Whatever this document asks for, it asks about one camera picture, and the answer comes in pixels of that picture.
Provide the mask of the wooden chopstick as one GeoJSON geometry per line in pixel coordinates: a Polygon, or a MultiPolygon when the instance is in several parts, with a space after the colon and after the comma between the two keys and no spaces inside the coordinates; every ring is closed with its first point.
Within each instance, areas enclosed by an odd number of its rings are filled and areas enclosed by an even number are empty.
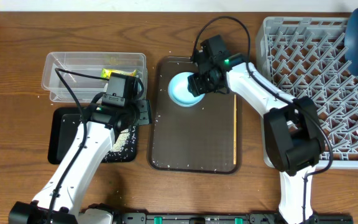
{"type": "Polygon", "coordinates": [[[234,95],[233,110],[233,164],[237,164],[237,97],[234,95]]]}

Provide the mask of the small bowl of rice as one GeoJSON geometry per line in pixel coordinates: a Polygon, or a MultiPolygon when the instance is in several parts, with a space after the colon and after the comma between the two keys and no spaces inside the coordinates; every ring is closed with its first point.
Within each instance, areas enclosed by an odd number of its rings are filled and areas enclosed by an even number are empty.
{"type": "Polygon", "coordinates": [[[179,106],[192,107],[199,103],[205,96],[193,96],[188,90],[188,77],[193,72],[181,72],[176,74],[168,84],[168,95],[170,99],[179,106]]]}

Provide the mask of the green yellow snack wrapper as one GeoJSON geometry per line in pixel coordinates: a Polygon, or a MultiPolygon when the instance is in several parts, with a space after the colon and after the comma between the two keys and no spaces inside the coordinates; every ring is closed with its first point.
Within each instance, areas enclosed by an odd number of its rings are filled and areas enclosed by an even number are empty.
{"type": "Polygon", "coordinates": [[[103,68],[102,71],[101,71],[101,78],[110,78],[113,74],[115,74],[115,75],[127,75],[127,76],[136,77],[137,76],[137,70],[123,71],[123,70],[113,70],[113,69],[103,68]]]}

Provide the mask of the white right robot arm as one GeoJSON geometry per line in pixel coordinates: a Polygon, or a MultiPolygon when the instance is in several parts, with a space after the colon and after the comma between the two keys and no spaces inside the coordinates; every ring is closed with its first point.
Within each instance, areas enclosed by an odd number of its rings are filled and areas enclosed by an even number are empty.
{"type": "Polygon", "coordinates": [[[232,54],[220,35],[193,49],[190,60],[198,68],[188,77],[188,91],[193,96],[226,88],[259,113],[265,155],[280,173],[278,211],[286,223],[311,222],[310,181],[325,150],[314,101],[278,89],[257,71],[247,55],[232,54]]]}

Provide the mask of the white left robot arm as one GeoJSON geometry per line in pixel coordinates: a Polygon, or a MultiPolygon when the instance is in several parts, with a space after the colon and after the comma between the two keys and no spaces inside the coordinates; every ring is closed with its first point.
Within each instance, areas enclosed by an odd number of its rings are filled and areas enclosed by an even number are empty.
{"type": "Polygon", "coordinates": [[[88,106],[79,106],[76,136],[45,187],[31,203],[16,202],[9,223],[114,223],[114,212],[102,205],[81,211],[85,193],[101,161],[123,130],[152,122],[144,84],[137,75],[113,73],[108,88],[88,106]]]}

